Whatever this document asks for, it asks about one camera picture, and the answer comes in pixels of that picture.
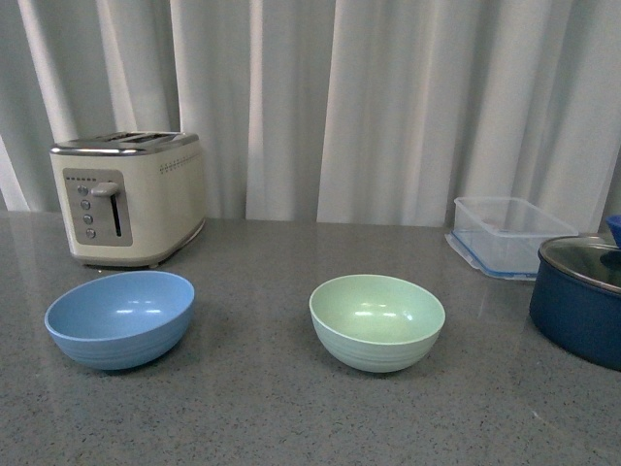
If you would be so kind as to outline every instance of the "toaster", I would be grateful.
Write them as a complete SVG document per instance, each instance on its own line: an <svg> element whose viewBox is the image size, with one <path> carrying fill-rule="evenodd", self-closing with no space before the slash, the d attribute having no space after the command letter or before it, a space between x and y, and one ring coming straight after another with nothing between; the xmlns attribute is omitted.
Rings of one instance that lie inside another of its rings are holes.
<svg viewBox="0 0 621 466"><path fill-rule="evenodd" d="M82 264L156 266L205 223L195 134L120 132L55 144L49 157L69 249Z"/></svg>

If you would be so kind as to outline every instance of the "countertop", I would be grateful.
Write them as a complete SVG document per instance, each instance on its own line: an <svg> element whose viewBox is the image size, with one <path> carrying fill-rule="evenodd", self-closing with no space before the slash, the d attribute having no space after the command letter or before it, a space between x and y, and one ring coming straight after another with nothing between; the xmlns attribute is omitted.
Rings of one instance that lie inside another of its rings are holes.
<svg viewBox="0 0 621 466"><path fill-rule="evenodd" d="M445 233L208 220L159 267L196 288L187 333L145 366L102 372L62 354L43 319L119 271L75 261L60 214L0 214L0 464L621 464L621 373L546 340L533 283L485 277ZM357 273L442 301L423 360L373 375L321 346L309 296Z"/></svg>

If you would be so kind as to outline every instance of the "pot lid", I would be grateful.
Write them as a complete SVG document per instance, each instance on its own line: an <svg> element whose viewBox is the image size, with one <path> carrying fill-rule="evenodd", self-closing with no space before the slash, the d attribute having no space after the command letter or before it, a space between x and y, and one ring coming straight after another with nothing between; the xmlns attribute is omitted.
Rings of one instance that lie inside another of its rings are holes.
<svg viewBox="0 0 621 466"><path fill-rule="evenodd" d="M554 238L541 244L539 255L581 282L621 294L621 250L605 238Z"/></svg>

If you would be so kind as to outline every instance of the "toaster control panel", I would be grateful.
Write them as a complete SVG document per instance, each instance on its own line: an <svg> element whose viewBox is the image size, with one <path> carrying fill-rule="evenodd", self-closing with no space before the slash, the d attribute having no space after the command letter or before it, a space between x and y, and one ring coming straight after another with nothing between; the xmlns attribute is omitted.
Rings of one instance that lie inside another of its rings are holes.
<svg viewBox="0 0 621 466"><path fill-rule="evenodd" d="M92 246L131 246L123 174L82 168L65 168L62 173L76 241Z"/></svg>

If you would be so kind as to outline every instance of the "curtain fold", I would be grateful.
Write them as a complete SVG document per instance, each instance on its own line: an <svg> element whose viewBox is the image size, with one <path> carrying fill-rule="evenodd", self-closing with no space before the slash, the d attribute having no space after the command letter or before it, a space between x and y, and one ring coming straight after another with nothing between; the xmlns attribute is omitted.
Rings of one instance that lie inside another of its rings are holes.
<svg viewBox="0 0 621 466"><path fill-rule="evenodd" d="M182 130L212 217L439 226L512 195L595 231L621 210L620 23L615 0L4 2L0 191L57 210L54 142Z"/></svg>

